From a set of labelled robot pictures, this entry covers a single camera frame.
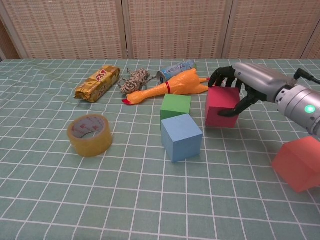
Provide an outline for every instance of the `toy block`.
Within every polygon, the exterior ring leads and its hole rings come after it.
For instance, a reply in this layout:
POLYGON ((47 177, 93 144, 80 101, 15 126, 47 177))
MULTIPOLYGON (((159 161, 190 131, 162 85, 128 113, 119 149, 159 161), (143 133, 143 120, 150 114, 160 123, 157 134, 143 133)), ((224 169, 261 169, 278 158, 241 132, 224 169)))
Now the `toy block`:
POLYGON ((160 109, 160 120, 190 114, 191 96, 166 94, 160 109))
POLYGON ((200 154, 203 132, 189 114, 161 120, 161 141, 171 161, 200 154))
POLYGON ((213 86, 208 89, 205 102, 205 126, 234 128, 239 116, 219 116, 218 112, 233 109, 240 102, 236 87, 213 86))
POLYGON ((285 143, 272 167, 297 193, 320 185, 320 142, 312 136, 285 143))

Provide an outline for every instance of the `can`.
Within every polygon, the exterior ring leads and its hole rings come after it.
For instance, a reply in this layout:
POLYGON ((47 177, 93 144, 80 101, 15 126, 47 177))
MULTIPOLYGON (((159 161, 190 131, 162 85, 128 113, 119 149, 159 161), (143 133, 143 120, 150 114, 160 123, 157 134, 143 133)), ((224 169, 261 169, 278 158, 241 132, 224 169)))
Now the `can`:
POLYGON ((156 77, 159 83, 163 84, 164 82, 167 82, 168 80, 170 80, 172 77, 190 69, 197 69, 197 65, 195 61, 191 59, 180 62, 176 65, 168 66, 164 69, 161 69, 156 73, 156 77))

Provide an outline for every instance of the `snack bar package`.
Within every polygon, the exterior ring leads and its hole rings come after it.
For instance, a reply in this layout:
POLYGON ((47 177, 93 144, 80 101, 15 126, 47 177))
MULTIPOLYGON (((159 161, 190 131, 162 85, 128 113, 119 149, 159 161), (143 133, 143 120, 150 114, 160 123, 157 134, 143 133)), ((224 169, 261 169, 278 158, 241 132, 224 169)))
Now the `snack bar package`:
POLYGON ((118 80, 120 68, 105 65, 90 76, 85 82, 75 89, 75 99, 96 102, 111 88, 118 80))

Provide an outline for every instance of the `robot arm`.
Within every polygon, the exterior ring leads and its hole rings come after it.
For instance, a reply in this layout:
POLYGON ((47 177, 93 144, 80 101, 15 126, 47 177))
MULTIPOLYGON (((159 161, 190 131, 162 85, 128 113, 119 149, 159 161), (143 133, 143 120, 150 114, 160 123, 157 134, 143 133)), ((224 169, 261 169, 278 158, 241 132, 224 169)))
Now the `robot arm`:
POLYGON ((227 79, 226 87, 231 87, 236 80, 235 87, 239 92, 242 85, 245 87, 247 96, 234 109, 220 111, 220 116, 239 115, 258 101, 275 103, 282 115, 305 128, 309 134, 320 137, 320 93, 297 85, 300 77, 320 84, 300 68, 294 77, 289 77, 259 64, 239 62, 218 68, 211 75, 208 87, 220 87, 224 79, 227 79))

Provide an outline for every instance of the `wicker panel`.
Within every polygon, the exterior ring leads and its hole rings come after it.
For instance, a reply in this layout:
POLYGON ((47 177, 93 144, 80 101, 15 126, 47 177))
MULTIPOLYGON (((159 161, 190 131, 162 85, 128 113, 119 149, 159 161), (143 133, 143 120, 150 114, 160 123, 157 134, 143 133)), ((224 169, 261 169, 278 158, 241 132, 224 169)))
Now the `wicker panel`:
POLYGON ((299 59, 319 16, 319 0, 235 0, 222 57, 299 59))
POLYGON ((2 21, 0 21, 0 50, 5 59, 20 59, 2 21))
POLYGON ((29 58, 127 58, 117 0, 2 1, 29 58))
POLYGON ((134 59, 221 57, 231 0, 126 1, 134 59))
POLYGON ((320 59, 320 22, 302 55, 302 59, 320 59))

